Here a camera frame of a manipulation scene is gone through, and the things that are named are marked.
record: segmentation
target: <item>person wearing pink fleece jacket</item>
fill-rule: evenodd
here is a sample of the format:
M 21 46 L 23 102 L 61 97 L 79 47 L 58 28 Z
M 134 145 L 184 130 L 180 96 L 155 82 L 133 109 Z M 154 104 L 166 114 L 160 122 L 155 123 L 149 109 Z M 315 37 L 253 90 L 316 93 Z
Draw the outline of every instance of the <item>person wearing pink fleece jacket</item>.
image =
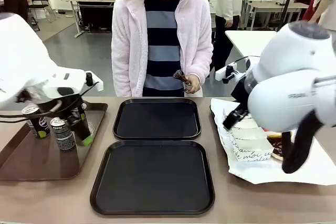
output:
M 207 0 L 117 0 L 112 19 L 116 95 L 203 96 L 213 51 L 211 24 Z M 172 77 L 179 69 L 192 84 L 187 92 Z

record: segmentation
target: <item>empty black tray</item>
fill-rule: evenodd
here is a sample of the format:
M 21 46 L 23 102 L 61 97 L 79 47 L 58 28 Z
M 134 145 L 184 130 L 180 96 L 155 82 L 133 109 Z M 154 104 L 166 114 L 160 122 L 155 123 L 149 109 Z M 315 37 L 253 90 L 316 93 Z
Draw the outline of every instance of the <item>empty black tray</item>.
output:
M 120 105 L 113 133 L 122 140 L 192 140 L 201 133 L 199 120 L 189 99 L 130 99 Z
M 205 150 L 192 141 L 112 144 L 90 196 L 103 215 L 196 215 L 214 200 Z

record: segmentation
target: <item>floor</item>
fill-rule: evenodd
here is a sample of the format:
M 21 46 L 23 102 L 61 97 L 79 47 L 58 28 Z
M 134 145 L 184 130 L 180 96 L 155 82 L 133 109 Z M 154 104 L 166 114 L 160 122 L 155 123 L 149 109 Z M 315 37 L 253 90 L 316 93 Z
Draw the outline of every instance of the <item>floor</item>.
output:
M 115 96 L 111 65 L 111 33 L 84 33 L 76 39 L 74 38 L 77 33 L 75 24 L 66 29 L 63 28 L 69 25 L 70 20 L 72 19 L 59 17 L 53 23 L 39 23 L 41 32 L 38 32 L 38 34 L 42 40 L 51 33 L 55 34 L 44 41 L 51 59 L 62 67 L 91 70 L 104 81 L 103 91 L 98 93 L 95 89 L 92 89 L 87 93 L 87 96 Z M 236 53 L 233 57 L 230 56 L 228 62 L 238 58 L 239 54 Z M 204 96 L 230 96 L 231 87 L 216 81 L 214 75 L 214 72 L 212 72 L 203 85 Z M 10 103 L 4 109 L 20 110 L 23 106 L 23 104 Z

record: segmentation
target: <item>striped shirt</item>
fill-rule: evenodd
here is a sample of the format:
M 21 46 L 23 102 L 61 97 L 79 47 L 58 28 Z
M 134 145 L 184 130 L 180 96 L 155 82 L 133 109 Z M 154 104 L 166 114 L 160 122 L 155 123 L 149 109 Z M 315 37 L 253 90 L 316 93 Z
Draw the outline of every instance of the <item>striped shirt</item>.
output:
M 183 97 L 183 83 L 173 75 L 181 69 L 175 10 L 180 0 L 144 0 L 148 32 L 148 63 L 144 97 Z

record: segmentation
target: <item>wooden desk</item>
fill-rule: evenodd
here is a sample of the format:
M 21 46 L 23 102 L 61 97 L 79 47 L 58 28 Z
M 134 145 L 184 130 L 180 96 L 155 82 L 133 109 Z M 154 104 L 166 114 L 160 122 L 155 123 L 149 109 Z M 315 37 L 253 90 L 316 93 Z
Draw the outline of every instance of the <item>wooden desk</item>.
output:
M 113 8 L 113 5 L 115 3 L 116 0 L 62 0 L 62 1 L 66 1 L 66 2 L 70 2 L 71 5 L 71 9 L 72 9 L 72 13 L 74 15 L 74 19 L 75 19 L 75 23 L 76 23 L 76 27 L 77 27 L 77 34 L 74 36 L 75 38 L 78 38 L 80 35 L 82 35 L 85 31 L 83 31 L 82 29 L 80 29 L 79 25 L 78 25 L 78 16 L 76 14 L 75 11 L 75 7 L 77 7 L 78 11 L 79 11 L 79 4 L 78 2 L 87 2 L 87 3 L 110 3 L 110 5 L 108 6 L 101 6 L 101 5 L 83 5 L 81 4 L 82 7 L 97 7 L 97 8 Z
M 313 223 L 336 220 L 336 186 L 296 183 L 253 185 L 228 173 L 226 154 L 211 116 L 211 98 L 193 99 L 202 133 L 195 141 L 207 151 L 216 199 L 199 216 L 112 216 L 95 213 L 89 201 L 105 150 L 116 141 L 112 127 L 119 105 L 127 98 L 86 98 L 109 105 L 82 172 L 54 182 L 0 182 L 1 221 L 34 224 L 108 223 Z M 0 124 L 0 149 L 21 124 Z M 317 139 L 336 161 L 336 129 L 322 129 Z
M 269 23 L 271 13 L 281 13 L 284 6 L 277 5 L 276 0 L 259 0 L 259 1 L 249 1 L 245 0 L 245 7 L 246 7 L 246 12 L 243 12 L 243 17 L 242 17 L 242 24 L 243 24 L 243 29 L 247 29 L 248 25 L 248 17 L 250 14 L 250 11 L 252 10 L 252 24 L 250 30 L 253 30 L 255 18 L 257 13 L 268 13 L 265 24 L 266 26 Z M 308 5 L 302 4 L 302 3 L 296 3 L 294 1 L 291 1 L 289 3 L 287 13 L 289 13 L 288 20 L 292 19 L 293 13 L 298 13 L 298 18 L 299 20 L 300 13 L 303 9 L 307 9 Z

